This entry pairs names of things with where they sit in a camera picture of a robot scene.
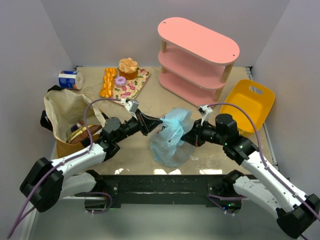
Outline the blue printed plastic bag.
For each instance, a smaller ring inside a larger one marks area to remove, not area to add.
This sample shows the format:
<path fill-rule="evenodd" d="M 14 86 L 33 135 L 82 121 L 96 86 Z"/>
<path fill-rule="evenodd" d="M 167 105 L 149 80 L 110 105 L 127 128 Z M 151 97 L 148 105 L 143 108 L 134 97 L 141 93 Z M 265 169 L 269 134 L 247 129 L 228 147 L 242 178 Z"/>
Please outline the blue printed plastic bag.
<path fill-rule="evenodd" d="M 153 159 L 161 165 L 177 168 L 193 154 L 195 147 L 181 140 L 194 123 L 192 112 L 183 108 L 173 108 L 161 120 L 160 130 L 154 133 L 149 142 Z"/>

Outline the silver drink can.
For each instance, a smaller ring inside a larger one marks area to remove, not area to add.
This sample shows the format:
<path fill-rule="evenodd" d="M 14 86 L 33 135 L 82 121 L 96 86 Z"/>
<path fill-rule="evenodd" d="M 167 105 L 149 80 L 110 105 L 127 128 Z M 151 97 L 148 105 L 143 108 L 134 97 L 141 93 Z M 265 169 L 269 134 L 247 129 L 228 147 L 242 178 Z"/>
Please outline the silver drink can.
<path fill-rule="evenodd" d="M 82 127 L 84 127 L 85 124 L 84 124 L 84 121 L 82 119 L 79 119 L 71 128 L 71 132 L 75 132 L 76 130 L 78 129 L 81 129 Z"/>

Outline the brown paper tote bag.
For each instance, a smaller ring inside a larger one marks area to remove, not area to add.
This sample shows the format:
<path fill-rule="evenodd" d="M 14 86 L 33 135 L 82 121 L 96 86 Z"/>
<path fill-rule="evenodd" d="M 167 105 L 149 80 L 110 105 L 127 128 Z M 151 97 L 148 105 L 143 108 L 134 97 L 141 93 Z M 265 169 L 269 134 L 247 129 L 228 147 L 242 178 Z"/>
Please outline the brown paper tote bag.
<path fill-rule="evenodd" d="M 89 137 L 76 144 L 67 143 L 72 133 L 71 127 L 78 120 L 86 120 L 88 125 L 99 125 L 103 128 L 108 119 L 107 115 L 94 104 L 86 110 L 92 102 L 89 97 L 58 85 L 54 85 L 47 91 L 43 101 L 45 110 L 42 111 L 40 125 L 53 133 L 59 158 L 80 151 L 90 144 Z M 100 132 L 101 130 L 92 136 L 94 141 L 99 138 Z"/>

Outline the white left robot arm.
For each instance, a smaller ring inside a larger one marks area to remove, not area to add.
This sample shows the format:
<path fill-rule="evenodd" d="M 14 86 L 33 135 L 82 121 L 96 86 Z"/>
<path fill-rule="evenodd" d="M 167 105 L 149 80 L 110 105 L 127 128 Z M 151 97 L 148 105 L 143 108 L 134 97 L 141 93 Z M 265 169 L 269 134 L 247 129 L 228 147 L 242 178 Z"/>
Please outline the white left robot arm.
<path fill-rule="evenodd" d="M 99 181 L 98 175 L 84 172 L 90 166 L 111 159 L 122 140 L 140 132 L 144 136 L 162 124 L 162 120 L 137 110 L 125 122 L 117 117 L 106 119 L 99 138 L 71 155 L 48 160 L 38 159 L 19 190 L 40 213 L 52 208 L 58 200 L 78 193 L 90 192 Z"/>

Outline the brown chips bag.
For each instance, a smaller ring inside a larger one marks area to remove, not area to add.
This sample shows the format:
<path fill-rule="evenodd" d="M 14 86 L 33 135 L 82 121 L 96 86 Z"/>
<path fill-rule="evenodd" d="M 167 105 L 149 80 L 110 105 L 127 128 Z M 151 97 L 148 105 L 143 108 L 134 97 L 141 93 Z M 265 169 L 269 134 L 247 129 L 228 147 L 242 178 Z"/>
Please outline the brown chips bag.
<path fill-rule="evenodd" d="M 93 124 L 88 125 L 88 130 L 90 131 L 92 136 L 96 134 L 98 131 L 100 131 L 101 129 L 102 129 L 101 125 L 93 125 Z M 67 143 L 75 145 L 78 142 L 81 142 L 88 137 L 89 137 L 89 134 L 87 131 L 87 127 L 83 126 L 71 133 L 71 135 L 67 139 Z"/>

